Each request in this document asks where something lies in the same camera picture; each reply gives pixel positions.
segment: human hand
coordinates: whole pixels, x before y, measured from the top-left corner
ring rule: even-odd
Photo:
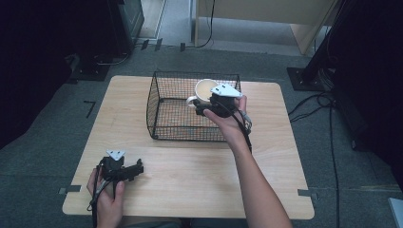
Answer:
[[[92,170],[91,176],[89,177],[86,189],[88,189],[89,194],[93,194],[96,169]],[[99,172],[97,186],[101,185],[102,176],[101,171]],[[124,194],[125,194],[125,183],[119,181],[115,189],[115,199],[110,196],[106,190],[102,191],[97,203],[97,223],[98,228],[101,227],[118,227],[121,222],[123,212],[124,212]]]
[[[246,113],[246,96],[242,96],[241,98],[235,99],[235,104],[238,107],[239,111],[243,111]],[[210,119],[214,124],[216,124],[222,133],[222,136],[226,139],[229,146],[233,149],[234,147],[239,145],[240,143],[244,143],[246,145],[245,138],[243,133],[238,125],[238,122],[234,120],[232,116],[227,118],[222,118],[217,116],[214,112],[209,109],[205,109],[203,114]],[[234,113],[235,116],[242,122],[242,116],[239,112]]]

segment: wire basket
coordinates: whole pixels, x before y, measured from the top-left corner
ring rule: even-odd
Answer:
[[[219,128],[186,104],[199,80],[212,79],[240,92],[238,74],[156,71],[148,94],[146,121],[152,139],[224,142]]]

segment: white mug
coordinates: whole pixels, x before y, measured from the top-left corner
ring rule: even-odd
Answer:
[[[195,86],[195,94],[196,96],[191,96],[187,98],[186,104],[190,107],[195,107],[193,105],[194,100],[199,100],[201,104],[208,105],[210,104],[211,97],[211,88],[218,86],[219,84],[211,79],[203,79],[198,81]]]

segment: gray carpet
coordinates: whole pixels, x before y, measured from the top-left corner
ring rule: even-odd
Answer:
[[[91,227],[90,217],[62,212],[60,187],[70,184],[86,140],[114,75],[152,76],[155,70],[238,73],[242,81],[281,86],[288,110],[314,92],[294,91],[287,67],[305,67],[309,58],[219,50],[163,47],[135,50],[122,64],[112,66],[104,82],[63,85],[29,131],[0,154],[0,227]],[[96,105],[88,118],[91,104]],[[312,111],[315,101],[298,110]],[[336,179],[330,144],[329,109],[292,123],[297,148],[316,215],[293,220],[295,227],[336,227]],[[349,134],[337,110],[333,135],[339,180],[340,227],[394,227],[388,198],[403,200],[390,167],[371,152],[351,149]]]

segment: human arm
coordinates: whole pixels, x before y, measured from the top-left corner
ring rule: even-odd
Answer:
[[[246,111],[245,96],[238,100],[238,106],[239,110]],[[221,118],[207,109],[204,115],[220,128],[234,154],[249,227],[292,227],[278,196],[252,156],[238,123],[232,117]]]
[[[89,177],[86,189],[88,189],[89,194],[93,194],[96,169],[92,170],[91,176]],[[97,186],[101,185],[102,177],[98,177]],[[110,196],[107,191],[102,191],[97,203],[97,224],[98,228],[110,228],[118,227],[121,222],[123,212],[124,212],[124,200],[123,196],[125,194],[125,183],[119,181],[115,189],[115,199]]]

